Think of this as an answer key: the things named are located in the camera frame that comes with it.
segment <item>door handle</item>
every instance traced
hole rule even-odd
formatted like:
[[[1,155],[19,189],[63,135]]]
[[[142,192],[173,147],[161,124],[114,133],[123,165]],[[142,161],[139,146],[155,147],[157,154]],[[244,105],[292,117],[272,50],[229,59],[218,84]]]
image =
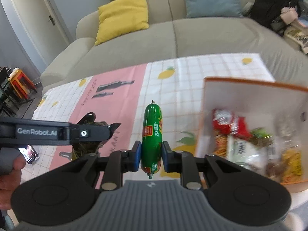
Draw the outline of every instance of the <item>door handle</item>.
[[[54,22],[54,19],[53,19],[51,16],[49,16],[49,20],[52,22],[52,25],[53,25],[53,26],[56,25],[56,23]]]

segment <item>white door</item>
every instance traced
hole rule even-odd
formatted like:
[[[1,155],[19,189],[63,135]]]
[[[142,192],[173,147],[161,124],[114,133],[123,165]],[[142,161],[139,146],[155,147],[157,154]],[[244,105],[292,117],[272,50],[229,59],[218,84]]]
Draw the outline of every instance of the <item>white door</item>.
[[[16,13],[33,45],[48,66],[68,45],[47,0],[12,0]]]

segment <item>finger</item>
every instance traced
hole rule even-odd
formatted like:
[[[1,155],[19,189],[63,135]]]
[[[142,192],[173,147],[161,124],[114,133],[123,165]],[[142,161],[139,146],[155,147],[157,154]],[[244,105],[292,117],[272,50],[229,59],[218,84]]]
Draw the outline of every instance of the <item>finger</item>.
[[[21,170],[25,167],[26,160],[23,155],[19,155],[13,162],[13,168],[15,170]]]
[[[13,191],[0,190],[0,209],[9,210],[11,209],[11,196]]]
[[[0,189],[15,190],[21,180],[21,170],[13,170],[7,176],[0,176]]]

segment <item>backpack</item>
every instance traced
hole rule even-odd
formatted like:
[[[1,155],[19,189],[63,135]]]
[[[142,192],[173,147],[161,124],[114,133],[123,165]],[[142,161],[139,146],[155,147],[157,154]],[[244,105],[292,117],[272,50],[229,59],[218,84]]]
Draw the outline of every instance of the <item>backpack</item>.
[[[283,36],[287,25],[280,18],[280,14],[284,7],[297,7],[298,17],[300,17],[301,9],[298,0],[256,0],[250,18]]]

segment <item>beige couch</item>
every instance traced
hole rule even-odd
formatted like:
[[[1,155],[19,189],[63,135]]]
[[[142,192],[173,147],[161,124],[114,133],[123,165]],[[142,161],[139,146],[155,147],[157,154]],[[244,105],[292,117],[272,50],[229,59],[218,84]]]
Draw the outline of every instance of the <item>beige couch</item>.
[[[241,0],[244,7],[247,2]],[[216,54],[260,53],[276,80],[308,85],[308,57],[250,18],[186,19],[184,0],[147,0],[147,30],[94,46],[98,12],[80,20],[76,41],[44,71],[48,89],[87,76],[169,58]]]

